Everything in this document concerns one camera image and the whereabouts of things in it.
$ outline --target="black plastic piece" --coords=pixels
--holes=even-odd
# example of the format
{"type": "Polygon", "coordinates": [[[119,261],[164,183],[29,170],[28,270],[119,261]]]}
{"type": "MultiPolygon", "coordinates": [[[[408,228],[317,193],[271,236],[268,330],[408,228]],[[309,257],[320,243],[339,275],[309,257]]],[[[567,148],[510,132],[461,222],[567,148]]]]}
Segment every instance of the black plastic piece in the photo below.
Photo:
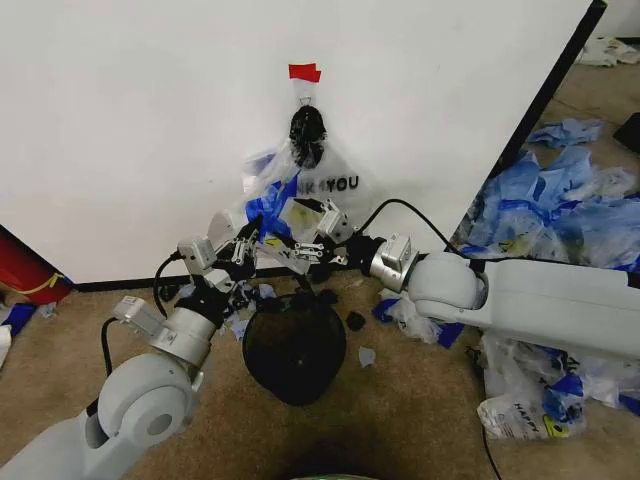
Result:
{"type": "Polygon", "coordinates": [[[627,286],[640,288],[640,273],[627,272],[627,286]]]}
{"type": "Polygon", "coordinates": [[[640,153],[640,112],[632,114],[613,138],[635,153],[640,153]]]}
{"type": "Polygon", "coordinates": [[[338,303],[338,295],[333,290],[324,289],[317,295],[318,302],[325,305],[335,305],[338,303]]]}
{"type": "Polygon", "coordinates": [[[315,168],[320,163],[324,153],[322,141],[326,134],[318,109],[304,105],[293,115],[289,138],[299,167],[315,168]]]}
{"type": "Polygon", "coordinates": [[[365,323],[366,320],[358,312],[349,312],[349,316],[347,317],[347,327],[349,327],[349,330],[353,332],[362,330],[365,323]]]}
{"type": "Polygon", "coordinates": [[[229,294],[222,293],[214,287],[208,287],[204,279],[198,275],[193,276],[196,289],[191,296],[178,300],[175,308],[185,308],[199,313],[220,328],[224,323],[224,310],[228,305],[229,294]]]}

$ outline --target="blue plastic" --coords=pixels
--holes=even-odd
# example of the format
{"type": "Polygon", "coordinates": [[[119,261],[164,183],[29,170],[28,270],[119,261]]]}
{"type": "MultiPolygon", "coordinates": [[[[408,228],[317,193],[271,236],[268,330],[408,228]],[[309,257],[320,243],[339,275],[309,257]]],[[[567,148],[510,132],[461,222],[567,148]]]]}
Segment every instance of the blue plastic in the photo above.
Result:
{"type": "Polygon", "coordinates": [[[2,325],[11,325],[11,336],[15,337],[25,327],[36,308],[35,305],[29,303],[16,303],[11,307],[11,312],[2,325]]]}
{"type": "Polygon", "coordinates": [[[254,220],[258,215],[262,215],[258,241],[264,242],[265,236],[269,233],[278,233],[291,237],[291,229],[278,217],[287,200],[294,198],[297,191],[298,174],[284,185],[280,181],[272,183],[262,197],[249,200],[246,203],[245,212],[249,221],[254,220]]]}
{"type": "Polygon", "coordinates": [[[564,147],[598,139],[604,122],[602,120],[576,120],[566,118],[560,123],[546,123],[527,139],[529,143],[545,143],[548,147],[564,147]]]}

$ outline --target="red object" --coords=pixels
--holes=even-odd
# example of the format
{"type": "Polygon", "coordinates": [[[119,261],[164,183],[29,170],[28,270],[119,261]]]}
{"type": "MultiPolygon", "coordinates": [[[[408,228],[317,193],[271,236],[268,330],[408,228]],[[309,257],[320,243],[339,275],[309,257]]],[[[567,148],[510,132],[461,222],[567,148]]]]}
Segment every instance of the red object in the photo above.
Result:
{"type": "Polygon", "coordinates": [[[289,78],[299,78],[307,82],[318,83],[321,73],[320,70],[316,70],[315,63],[307,63],[305,65],[289,64],[289,78]]]}
{"type": "Polygon", "coordinates": [[[20,241],[0,230],[0,282],[36,305],[47,305],[71,291],[62,277],[20,241]]]}

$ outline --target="red tape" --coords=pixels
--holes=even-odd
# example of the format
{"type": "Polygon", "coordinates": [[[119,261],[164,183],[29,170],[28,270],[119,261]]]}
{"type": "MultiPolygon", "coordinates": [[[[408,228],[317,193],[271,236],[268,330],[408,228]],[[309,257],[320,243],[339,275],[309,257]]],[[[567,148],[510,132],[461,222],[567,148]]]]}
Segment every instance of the red tape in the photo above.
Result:
{"type": "Polygon", "coordinates": [[[315,63],[307,63],[305,65],[289,64],[289,78],[299,78],[307,82],[318,83],[321,73],[320,70],[316,70],[315,63]]]}

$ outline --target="clear plastic bag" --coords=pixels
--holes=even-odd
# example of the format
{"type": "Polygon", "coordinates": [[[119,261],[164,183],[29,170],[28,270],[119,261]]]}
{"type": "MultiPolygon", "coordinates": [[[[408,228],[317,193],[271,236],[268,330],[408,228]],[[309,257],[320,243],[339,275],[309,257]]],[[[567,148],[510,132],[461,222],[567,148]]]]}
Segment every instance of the clear plastic bag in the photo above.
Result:
{"type": "Polygon", "coordinates": [[[258,248],[298,273],[306,272],[309,263],[291,259],[281,238],[313,241],[321,215],[294,198],[331,199],[354,225],[364,222],[376,203],[371,179],[345,160],[326,132],[321,113],[312,105],[314,85],[294,80],[300,108],[291,120],[289,138],[280,148],[249,158],[243,168],[240,210],[248,220],[263,217],[258,248]]]}
{"type": "Polygon", "coordinates": [[[592,196],[622,198],[636,185],[636,177],[622,167],[594,168],[591,179],[581,187],[570,190],[563,195],[564,200],[584,201],[592,196]]]}
{"type": "Polygon", "coordinates": [[[566,438],[586,428],[577,362],[564,352],[503,338],[482,337],[487,400],[478,416],[490,438],[566,438]]]}
{"type": "Polygon", "coordinates": [[[640,201],[592,199],[554,222],[572,263],[636,271],[640,267],[640,201]]]}

